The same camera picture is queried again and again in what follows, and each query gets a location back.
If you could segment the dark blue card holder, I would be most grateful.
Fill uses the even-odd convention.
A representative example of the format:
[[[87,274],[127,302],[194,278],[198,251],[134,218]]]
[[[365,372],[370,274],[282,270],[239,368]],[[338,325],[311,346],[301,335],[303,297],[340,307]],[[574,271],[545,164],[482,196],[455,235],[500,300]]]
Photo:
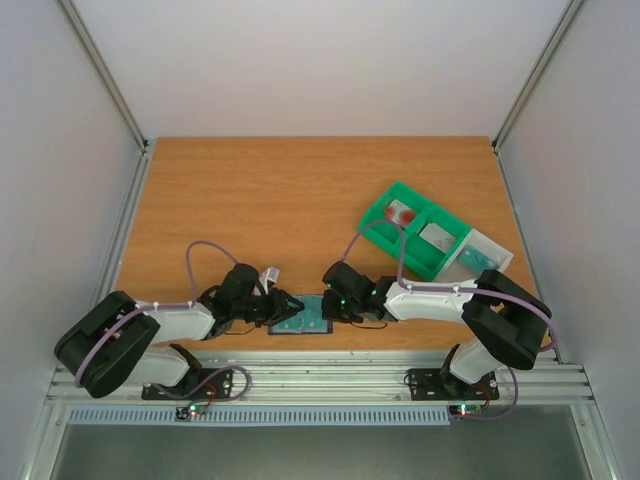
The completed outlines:
[[[304,309],[293,317],[268,328],[271,336],[328,335],[333,333],[333,324],[322,316],[322,295],[299,295]]]

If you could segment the teal card with stripe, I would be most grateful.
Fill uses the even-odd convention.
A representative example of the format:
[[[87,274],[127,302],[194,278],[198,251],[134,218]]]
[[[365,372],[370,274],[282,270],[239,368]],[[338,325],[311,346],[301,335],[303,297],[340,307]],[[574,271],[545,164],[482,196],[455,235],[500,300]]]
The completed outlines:
[[[305,295],[303,297],[304,333],[312,334],[326,331],[327,323],[322,318],[321,310],[322,298],[320,295]]]

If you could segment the green teal chip card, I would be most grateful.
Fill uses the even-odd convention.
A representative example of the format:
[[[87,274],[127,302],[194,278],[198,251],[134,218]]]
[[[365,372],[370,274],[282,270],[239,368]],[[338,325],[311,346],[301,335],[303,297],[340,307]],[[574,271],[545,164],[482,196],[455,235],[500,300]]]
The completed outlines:
[[[269,327],[269,333],[271,335],[290,335],[299,334],[304,327],[304,315],[299,313],[298,315],[283,321],[273,327]]]

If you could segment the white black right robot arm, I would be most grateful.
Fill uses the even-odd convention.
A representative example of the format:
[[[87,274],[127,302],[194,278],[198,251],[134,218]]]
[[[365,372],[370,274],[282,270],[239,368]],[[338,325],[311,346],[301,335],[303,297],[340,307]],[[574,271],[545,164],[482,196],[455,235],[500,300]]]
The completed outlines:
[[[501,366],[533,368],[551,311],[503,273],[485,270],[458,283],[409,281],[386,276],[374,282],[343,261],[324,274],[323,318],[332,322],[384,323],[428,319],[466,325],[473,339],[449,351],[439,371],[413,387],[427,396],[462,400]]]

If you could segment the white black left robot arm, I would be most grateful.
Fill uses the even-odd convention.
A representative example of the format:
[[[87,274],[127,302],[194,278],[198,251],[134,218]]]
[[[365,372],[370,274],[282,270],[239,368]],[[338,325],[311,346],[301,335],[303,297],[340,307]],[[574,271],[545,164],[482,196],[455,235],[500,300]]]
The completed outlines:
[[[185,303],[137,302],[114,291],[62,335],[54,355],[93,398],[110,395],[129,379],[163,398],[209,398],[216,374],[181,341],[222,336],[237,320],[275,330],[304,318],[324,330],[332,328],[342,300],[332,291],[292,296],[276,287],[277,274],[275,268],[260,273],[237,263],[221,284]]]

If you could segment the white card with red circles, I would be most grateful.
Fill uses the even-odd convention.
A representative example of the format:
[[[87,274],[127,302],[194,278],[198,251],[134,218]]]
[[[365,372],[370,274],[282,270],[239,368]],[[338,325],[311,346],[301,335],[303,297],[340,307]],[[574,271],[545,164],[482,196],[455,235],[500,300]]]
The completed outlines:
[[[384,209],[384,216],[393,223],[406,228],[416,217],[414,209],[398,199],[393,199]]]

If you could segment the grey white card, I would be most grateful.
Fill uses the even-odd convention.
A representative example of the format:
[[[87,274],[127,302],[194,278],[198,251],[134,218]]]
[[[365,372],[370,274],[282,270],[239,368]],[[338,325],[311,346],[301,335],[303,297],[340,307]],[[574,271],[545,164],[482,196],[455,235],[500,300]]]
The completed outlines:
[[[448,253],[457,238],[436,223],[428,223],[419,233],[421,239],[443,253]]]

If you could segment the green plastic bin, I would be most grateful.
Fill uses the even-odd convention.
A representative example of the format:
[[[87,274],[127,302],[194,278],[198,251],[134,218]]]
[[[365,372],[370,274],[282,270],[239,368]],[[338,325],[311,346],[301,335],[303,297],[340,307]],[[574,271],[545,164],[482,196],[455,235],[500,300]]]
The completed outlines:
[[[434,203],[402,182],[395,182],[364,214],[359,228],[369,225],[364,236],[384,252],[396,257],[400,252],[400,232],[404,238],[420,228],[418,217]]]

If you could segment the white translucent plastic bin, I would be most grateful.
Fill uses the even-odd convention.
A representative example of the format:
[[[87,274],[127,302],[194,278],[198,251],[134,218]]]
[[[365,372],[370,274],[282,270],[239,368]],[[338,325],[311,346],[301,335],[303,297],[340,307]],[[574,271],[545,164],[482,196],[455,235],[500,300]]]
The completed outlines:
[[[478,230],[472,229],[452,250],[451,255],[447,258],[442,269],[435,277],[436,282],[462,282],[476,279],[483,273],[478,274],[459,263],[458,256],[467,245],[472,245],[495,260],[499,264],[497,271],[501,273],[509,267],[514,258],[514,254],[511,251],[494,242]]]

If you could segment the aluminium frame rail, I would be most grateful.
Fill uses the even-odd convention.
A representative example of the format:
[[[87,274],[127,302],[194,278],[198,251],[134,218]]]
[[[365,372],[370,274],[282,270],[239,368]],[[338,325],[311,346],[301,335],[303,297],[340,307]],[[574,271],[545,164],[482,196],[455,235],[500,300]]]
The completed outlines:
[[[411,368],[442,365],[443,350],[196,351],[205,367],[239,365],[252,387],[246,405],[407,405],[404,376]],[[570,405],[595,402],[584,367],[561,364],[551,353],[538,356],[533,369],[515,373],[519,405]]]

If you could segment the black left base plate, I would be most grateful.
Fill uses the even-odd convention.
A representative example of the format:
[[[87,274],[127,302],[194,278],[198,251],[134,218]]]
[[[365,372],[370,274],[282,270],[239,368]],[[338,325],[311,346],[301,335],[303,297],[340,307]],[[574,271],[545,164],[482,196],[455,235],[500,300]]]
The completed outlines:
[[[190,369],[177,385],[144,386],[141,398],[147,401],[187,401],[228,399],[233,386],[233,372],[222,368]]]

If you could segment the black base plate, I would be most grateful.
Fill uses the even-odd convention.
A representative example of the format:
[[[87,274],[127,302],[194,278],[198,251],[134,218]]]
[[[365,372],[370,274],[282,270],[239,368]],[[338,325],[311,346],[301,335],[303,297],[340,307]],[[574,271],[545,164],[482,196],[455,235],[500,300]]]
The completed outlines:
[[[187,401],[228,399],[233,386],[233,372],[222,368],[190,369],[177,385],[144,386],[141,398],[147,401]]]
[[[475,384],[466,384],[454,377],[444,381],[437,368],[409,369],[403,383],[413,401],[494,401],[500,398],[495,374],[484,375]]]

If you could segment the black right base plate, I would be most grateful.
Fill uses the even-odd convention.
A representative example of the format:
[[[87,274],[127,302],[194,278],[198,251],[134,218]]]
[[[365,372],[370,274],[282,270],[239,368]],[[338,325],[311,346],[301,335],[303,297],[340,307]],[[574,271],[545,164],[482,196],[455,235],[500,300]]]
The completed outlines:
[[[413,401],[494,401],[500,398],[495,374],[484,375],[475,384],[466,384],[454,377],[444,381],[437,368],[409,369],[403,383]]]

